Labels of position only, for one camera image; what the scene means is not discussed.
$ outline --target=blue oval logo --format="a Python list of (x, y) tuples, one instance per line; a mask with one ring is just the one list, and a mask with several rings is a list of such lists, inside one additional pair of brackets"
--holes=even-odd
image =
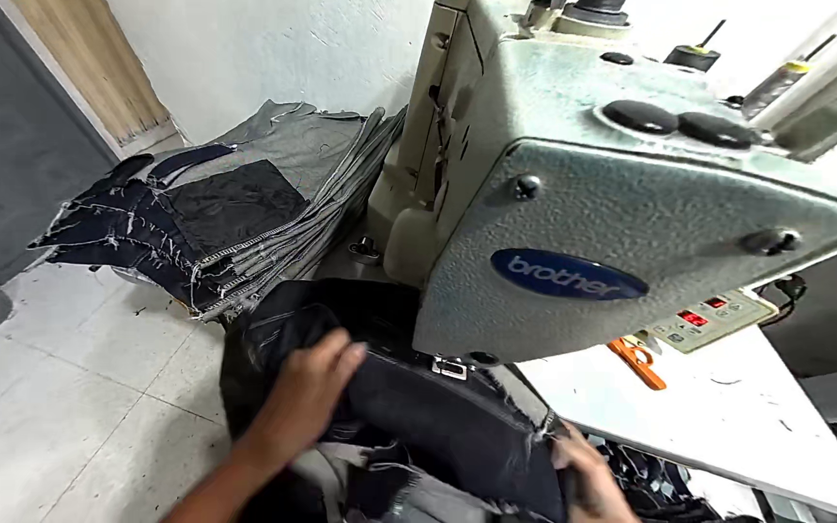
[(534, 248), (505, 248), (489, 257), (502, 277), (548, 296), (609, 301), (641, 298), (648, 285), (595, 261)]

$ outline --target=white wall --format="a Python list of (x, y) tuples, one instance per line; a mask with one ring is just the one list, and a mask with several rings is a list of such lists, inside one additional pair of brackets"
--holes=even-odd
[(268, 98), (319, 109), (408, 102), (431, 0), (108, 0), (192, 143)]
[(722, 53), (708, 76), (725, 98), (747, 95), (773, 73), (837, 11), (837, 0), (629, 0), (624, 10), (635, 41), (658, 60), (674, 46), (699, 44), (726, 18), (707, 44)]
[[(432, 0), (108, 0), (185, 137), (201, 143), (272, 98), (369, 113), (404, 105)], [(521, 1), (521, 9), (526, 2)], [(720, 96), (747, 94), (837, 0), (630, 0), (634, 38), (663, 60), (729, 18), (711, 47)]]

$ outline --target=gray door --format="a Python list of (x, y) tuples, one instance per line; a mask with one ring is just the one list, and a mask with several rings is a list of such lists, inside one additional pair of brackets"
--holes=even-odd
[(113, 163), (0, 9), (0, 284), (41, 255), (25, 246), (47, 228), (60, 202)]

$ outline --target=machine screw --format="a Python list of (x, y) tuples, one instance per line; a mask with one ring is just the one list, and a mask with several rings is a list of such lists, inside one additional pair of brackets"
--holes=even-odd
[(364, 236), (361, 241), (348, 245), (348, 254), (363, 265), (379, 265), (379, 252), (373, 245), (373, 238)]
[(791, 250), (797, 250), (800, 244), (800, 234), (790, 229), (770, 229), (745, 236), (741, 246), (751, 254), (761, 256), (776, 256)]
[(531, 174), (520, 174), (512, 184), (512, 195), (516, 200), (531, 201), (541, 194), (541, 179)]

